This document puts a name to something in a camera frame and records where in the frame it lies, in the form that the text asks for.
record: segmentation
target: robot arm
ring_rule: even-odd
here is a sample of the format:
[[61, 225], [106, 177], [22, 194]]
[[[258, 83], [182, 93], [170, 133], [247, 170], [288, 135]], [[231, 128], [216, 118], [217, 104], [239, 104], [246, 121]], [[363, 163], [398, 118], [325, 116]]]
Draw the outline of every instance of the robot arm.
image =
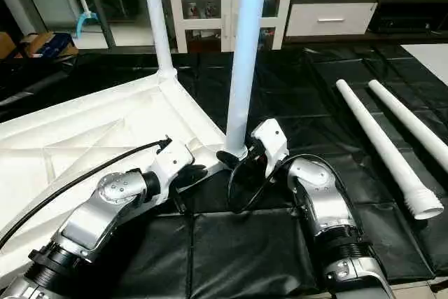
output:
[[394, 299], [384, 273], [363, 239], [349, 201], [329, 167], [298, 158], [288, 170], [288, 187], [307, 220], [328, 290], [338, 299]]
[[30, 253], [32, 266], [0, 298], [70, 298], [81, 268], [95, 261], [120, 220], [134, 209], [165, 202], [172, 181], [193, 161], [183, 144], [172, 141], [147, 172], [133, 169], [101, 178], [92, 196], [71, 213], [51, 241]]
[[[328, 290], [338, 299], [394, 298], [372, 247], [354, 220], [350, 201], [337, 187], [333, 169], [315, 155], [288, 158], [286, 137], [275, 119], [257, 126], [251, 136], [255, 145], [244, 159], [250, 174], [242, 172], [239, 178], [246, 183], [240, 182], [238, 186], [253, 185], [251, 176], [261, 175], [260, 168], [266, 179], [244, 207], [237, 210], [230, 207], [233, 212], [247, 210], [268, 183], [284, 181], [304, 214]], [[228, 186], [231, 195], [232, 177], [243, 166], [235, 163], [236, 158], [230, 160], [228, 153], [218, 153], [218, 158], [234, 170]]]

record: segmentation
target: black cable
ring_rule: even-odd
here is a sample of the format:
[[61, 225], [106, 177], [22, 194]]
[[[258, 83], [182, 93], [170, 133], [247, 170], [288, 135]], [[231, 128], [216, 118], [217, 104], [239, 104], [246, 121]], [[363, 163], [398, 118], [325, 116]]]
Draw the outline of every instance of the black cable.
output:
[[95, 167], [94, 169], [91, 169], [89, 172], [84, 173], [80, 177], [74, 179], [73, 181], [69, 182], [67, 185], [63, 186], [62, 188], [56, 190], [53, 192], [50, 196], [48, 196], [46, 199], [40, 201], [33, 209], [28, 211], [19, 221], [17, 221], [10, 230], [0, 239], [0, 249], [3, 248], [3, 246], [6, 244], [6, 242], [24, 225], [31, 217], [33, 217], [39, 210], [44, 208], [47, 204], [52, 202], [56, 197], [61, 195], [62, 193], [68, 191], [73, 186], [77, 185], [81, 181], [86, 180], [87, 178], [91, 177], [93, 174], [96, 174], [99, 171], [102, 171], [106, 167], [116, 163], [117, 161], [120, 161], [126, 157], [129, 157], [132, 154], [135, 154], [139, 151], [146, 150], [147, 148], [151, 148], [154, 146], [159, 145], [161, 149], [166, 147], [171, 142], [171, 139], [163, 139], [159, 141], [154, 141], [153, 143], [149, 143], [143, 146], [139, 146], [136, 148], [133, 148], [132, 150], [128, 152], [124, 152], [123, 154], [120, 154], [109, 161], [106, 161], [104, 164], [101, 164], [100, 166]]
[[244, 160], [240, 161], [238, 163], [238, 165], [233, 169], [230, 178], [229, 178], [229, 183], [228, 183], [228, 187], [227, 187], [227, 204], [229, 206], [229, 209], [232, 213], [234, 214], [240, 214], [243, 211], [246, 211], [249, 207], [251, 207], [253, 204], [255, 204], [255, 202], [257, 201], [258, 197], [261, 195], [261, 193], [264, 191], [264, 189], [271, 184], [271, 179], [274, 177], [274, 175], [282, 168], [284, 167], [286, 164], [290, 163], [291, 161], [293, 161], [294, 159], [297, 158], [301, 158], [301, 157], [305, 157], [305, 156], [311, 156], [313, 158], [318, 158], [319, 160], [322, 160], [322, 162], [324, 162], [325, 164], [327, 164], [327, 162], [319, 157], [318, 155], [314, 155], [314, 154], [308, 154], [308, 153], [303, 153], [303, 154], [297, 154], [297, 155], [293, 155], [292, 157], [286, 158], [284, 161], [280, 162], [275, 168], [274, 170], [271, 172], [271, 174], [269, 174], [267, 176], [267, 178], [265, 179], [265, 181], [262, 183], [262, 185], [257, 189], [257, 191], [253, 194], [253, 197], [241, 208], [239, 209], [235, 209], [232, 207], [232, 190], [233, 190], [233, 180], [235, 179], [235, 175], [237, 173], [237, 170], [242, 167], [247, 160], [252, 159], [251, 156], [248, 156], [247, 158], [245, 158]]

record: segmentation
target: drawer handle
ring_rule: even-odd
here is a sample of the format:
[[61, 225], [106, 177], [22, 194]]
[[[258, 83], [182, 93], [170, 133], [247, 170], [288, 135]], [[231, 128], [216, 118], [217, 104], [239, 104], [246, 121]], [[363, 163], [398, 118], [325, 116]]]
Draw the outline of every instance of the drawer handle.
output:
[[317, 22], [344, 22], [344, 18], [335, 18], [335, 19], [318, 19]]

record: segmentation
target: silver robot arm segment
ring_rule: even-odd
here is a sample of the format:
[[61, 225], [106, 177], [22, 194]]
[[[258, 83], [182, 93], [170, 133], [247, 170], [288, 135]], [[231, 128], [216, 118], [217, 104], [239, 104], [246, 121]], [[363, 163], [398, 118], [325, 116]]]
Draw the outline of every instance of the silver robot arm segment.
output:
[[289, 167], [288, 187], [305, 214], [329, 291], [338, 299], [395, 298], [331, 169], [298, 158]]
[[147, 172], [133, 169], [101, 178], [92, 196], [70, 214], [51, 241], [30, 253], [32, 266], [0, 298], [71, 298], [81, 268], [95, 261], [120, 220], [134, 209], [165, 202], [171, 182], [193, 161], [185, 145], [172, 141]]

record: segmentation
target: white plastic frame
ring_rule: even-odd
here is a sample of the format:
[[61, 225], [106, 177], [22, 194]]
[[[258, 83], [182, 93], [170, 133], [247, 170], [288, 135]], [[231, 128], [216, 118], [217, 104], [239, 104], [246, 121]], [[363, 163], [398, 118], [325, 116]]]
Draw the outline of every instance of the white plastic frame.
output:
[[[51, 106], [0, 124], [0, 236], [50, 193], [118, 154], [165, 138], [182, 141], [209, 175], [221, 169], [224, 134], [177, 81], [161, 0], [147, 0], [159, 70], [145, 78]], [[67, 214], [85, 201], [99, 178], [153, 161], [136, 153], [51, 202], [0, 251], [0, 288], [46, 244]]]

